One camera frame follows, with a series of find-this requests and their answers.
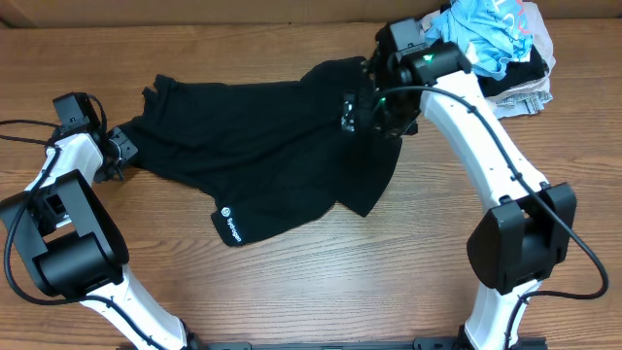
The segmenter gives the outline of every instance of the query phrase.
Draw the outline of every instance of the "black cloth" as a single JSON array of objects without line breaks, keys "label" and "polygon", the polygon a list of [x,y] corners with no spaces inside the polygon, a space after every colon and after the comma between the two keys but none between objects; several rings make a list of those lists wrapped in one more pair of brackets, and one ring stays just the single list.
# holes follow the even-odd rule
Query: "black cloth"
[{"label": "black cloth", "polygon": [[145,111],[120,125],[135,165],[213,196],[212,221],[240,246],[319,219],[340,201],[366,216],[388,185],[401,140],[365,146],[340,124],[343,94],[372,85],[362,57],[324,62],[299,82],[183,84],[158,75]]},{"label": "black cloth", "polygon": [[485,97],[497,96],[526,82],[544,78],[545,64],[536,46],[532,46],[529,62],[509,62],[503,79],[498,81],[491,77],[477,76],[477,82]]}]

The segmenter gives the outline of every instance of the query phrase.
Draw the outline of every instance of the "wood grain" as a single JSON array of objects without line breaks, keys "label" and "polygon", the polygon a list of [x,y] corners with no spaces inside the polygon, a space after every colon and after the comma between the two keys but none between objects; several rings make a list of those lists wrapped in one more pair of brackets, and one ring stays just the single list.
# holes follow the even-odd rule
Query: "wood grain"
[{"label": "wood grain", "polygon": [[[0,120],[54,122],[52,99],[99,97],[115,125],[141,113],[157,73],[182,82],[300,78],[327,59],[368,55],[381,24],[172,26],[0,33]],[[558,63],[555,99],[539,116],[503,122],[552,183],[568,181],[576,231],[599,254],[611,290],[596,301],[534,300],[521,334],[551,349],[615,349],[622,341],[622,21],[548,20]],[[340,204],[321,220],[227,248],[209,196],[133,169],[95,191],[121,229],[152,295],[207,341],[410,340],[455,334],[477,280],[466,241],[481,218],[474,190],[432,125],[404,140],[393,181],[366,219]],[[44,127],[0,133],[47,138]],[[22,189],[42,150],[3,141],[0,198]],[[0,228],[0,239],[6,231]],[[18,282],[32,287],[14,255]],[[546,288],[591,292],[596,269],[570,246]],[[126,340],[80,306],[26,304],[0,280],[0,348],[110,349]]]}]

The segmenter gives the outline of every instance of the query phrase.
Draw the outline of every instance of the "shirt logo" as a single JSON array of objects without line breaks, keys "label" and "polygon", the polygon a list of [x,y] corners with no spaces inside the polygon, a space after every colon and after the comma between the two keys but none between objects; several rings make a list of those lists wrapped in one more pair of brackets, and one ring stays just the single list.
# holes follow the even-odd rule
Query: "shirt logo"
[{"label": "shirt logo", "polygon": [[226,224],[229,225],[229,228],[231,228],[231,234],[233,235],[233,238],[235,238],[236,241],[241,242],[242,238],[240,238],[240,235],[237,234],[237,229],[235,229],[235,225],[233,224],[233,219],[229,218],[226,221]]}]

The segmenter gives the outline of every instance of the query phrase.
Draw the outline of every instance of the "black wire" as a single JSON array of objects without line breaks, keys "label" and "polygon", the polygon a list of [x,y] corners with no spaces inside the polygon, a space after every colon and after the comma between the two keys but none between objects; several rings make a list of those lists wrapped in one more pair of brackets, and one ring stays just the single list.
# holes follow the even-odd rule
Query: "black wire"
[{"label": "black wire", "polygon": [[[56,125],[55,123],[51,123],[51,122],[39,122],[39,121],[30,121],[30,120],[0,121],[0,125],[6,125],[6,124],[12,124],[12,123],[30,123],[30,124],[35,124],[35,125],[59,127],[59,125]],[[31,139],[31,138],[25,138],[25,137],[7,136],[7,135],[0,135],[0,139],[8,140],[8,141],[31,143],[35,145],[44,145],[44,146],[48,144],[47,141],[43,141],[43,140],[37,140],[37,139]]]},{"label": "black wire", "polygon": [[527,193],[536,201],[537,205],[546,213],[546,215],[551,220],[553,220],[555,224],[559,225],[570,236],[570,238],[572,238],[572,240],[581,248],[581,250],[585,252],[585,254],[587,254],[587,256],[590,258],[590,260],[592,260],[592,263],[594,263],[599,273],[601,274],[601,279],[603,280],[601,288],[595,293],[592,293],[589,295],[581,295],[581,294],[565,293],[565,292],[557,292],[557,291],[534,291],[534,292],[524,293],[523,295],[521,295],[518,298],[518,302],[516,302],[516,305],[514,305],[514,309],[512,310],[512,313],[510,315],[509,322],[507,324],[507,330],[505,332],[505,345],[503,346],[503,349],[509,349],[510,336],[511,336],[512,327],[514,326],[514,321],[516,319],[516,316],[518,315],[518,311],[520,310],[522,304],[526,303],[528,298],[545,296],[545,297],[571,298],[571,299],[579,299],[579,300],[591,300],[591,299],[602,297],[609,288],[609,277],[606,273],[605,266],[603,265],[601,260],[597,257],[597,255],[590,249],[590,247],[588,247],[588,245],[585,244],[585,242],[583,242],[583,240],[576,233],[574,233],[572,228],[568,227],[568,225],[566,225],[566,223],[564,223],[564,221],[562,221],[562,219],[560,219],[560,217],[557,216],[557,214],[555,214],[555,212],[546,204],[546,202],[544,202],[544,200],[542,200],[542,198],[540,198],[539,195],[537,195],[537,193],[534,192],[534,190],[532,190],[532,188],[527,184],[527,182],[523,179],[522,174],[518,171],[518,169],[516,169],[516,166],[514,166],[514,163],[512,162],[512,159],[510,158],[509,154],[503,147],[501,140],[499,139],[499,137],[497,137],[497,134],[495,133],[495,131],[488,124],[484,116],[482,116],[481,113],[479,113],[479,111],[477,110],[475,106],[471,105],[470,103],[468,103],[466,100],[464,100],[457,94],[454,94],[444,89],[440,89],[436,87],[393,87],[393,88],[388,88],[384,91],[381,91],[381,93],[378,95],[377,98],[379,100],[373,109],[373,114],[375,114],[375,112],[378,110],[380,104],[383,103],[382,97],[388,94],[391,94],[391,93],[396,93],[400,91],[413,91],[413,90],[431,91],[431,92],[436,92],[436,93],[440,93],[442,95],[451,97],[457,102],[464,105],[470,113],[474,114],[479,119],[479,121],[484,125],[484,127],[486,128],[486,131],[488,131],[491,138],[497,145],[499,152],[503,156],[503,159],[505,159],[505,162],[507,163],[507,167],[512,172],[512,175],[514,176],[514,178],[525,189],[525,191],[527,191]]},{"label": "black wire", "polygon": [[4,245],[4,274],[7,278],[7,282],[9,283],[9,287],[11,287],[11,289],[20,298],[30,303],[36,304],[36,305],[45,305],[45,306],[67,305],[67,304],[72,304],[72,303],[81,302],[81,301],[89,301],[89,300],[103,302],[104,304],[106,304],[107,307],[113,308],[115,311],[117,311],[119,316],[121,316],[124,319],[124,321],[132,328],[132,330],[135,331],[143,340],[145,340],[145,342],[147,342],[148,345],[153,346],[157,350],[166,350],[163,346],[154,342],[149,336],[144,334],[138,328],[138,326],[136,326],[134,321],[125,313],[125,311],[123,311],[123,309],[121,309],[117,304],[115,304],[110,299],[107,299],[105,297],[99,297],[99,296],[84,296],[84,297],[74,297],[74,298],[68,298],[68,299],[52,299],[52,300],[39,299],[39,298],[30,296],[27,292],[25,292],[22,288],[20,288],[17,285],[17,282],[15,278],[13,277],[13,273],[11,271],[11,248],[13,247],[13,241],[15,239],[15,236],[17,233],[17,227],[19,225],[19,221],[21,220],[21,217],[24,215],[24,212],[26,211],[28,204],[34,198],[37,191],[41,188],[43,183],[50,176],[52,169],[54,168],[54,166],[56,165],[56,162],[58,161],[58,158],[60,157],[60,152],[61,152],[60,148],[58,146],[53,146],[53,147],[54,147],[54,156],[52,157],[52,160],[48,164],[48,167],[44,170],[39,180],[35,183],[35,185],[32,187],[32,189],[30,189],[30,191],[26,195],[24,201],[22,202],[22,204],[19,206],[17,210],[16,216],[13,218],[13,221],[11,225],[9,226],[7,240]]},{"label": "black wire", "polygon": [[108,131],[108,119],[106,118],[104,107],[101,105],[101,102],[99,102],[99,99],[97,99],[97,97],[91,95],[90,93],[87,93],[86,96],[95,101],[95,103],[97,103],[97,106],[99,106],[99,118],[101,118],[99,137],[101,138],[102,144],[104,144],[104,142],[108,139],[108,137],[106,137],[106,131]]}]

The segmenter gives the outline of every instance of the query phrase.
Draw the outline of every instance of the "pile of clothes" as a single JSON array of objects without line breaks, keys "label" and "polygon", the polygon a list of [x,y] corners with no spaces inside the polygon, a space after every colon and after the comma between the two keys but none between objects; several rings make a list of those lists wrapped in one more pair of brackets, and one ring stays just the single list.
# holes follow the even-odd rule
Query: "pile of clothes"
[{"label": "pile of clothes", "polygon": [[474,63],[497,118],[537,114],[553,99],[553,42],[536,4],[453,0],[421,23],[428,44],[452,41]]}]

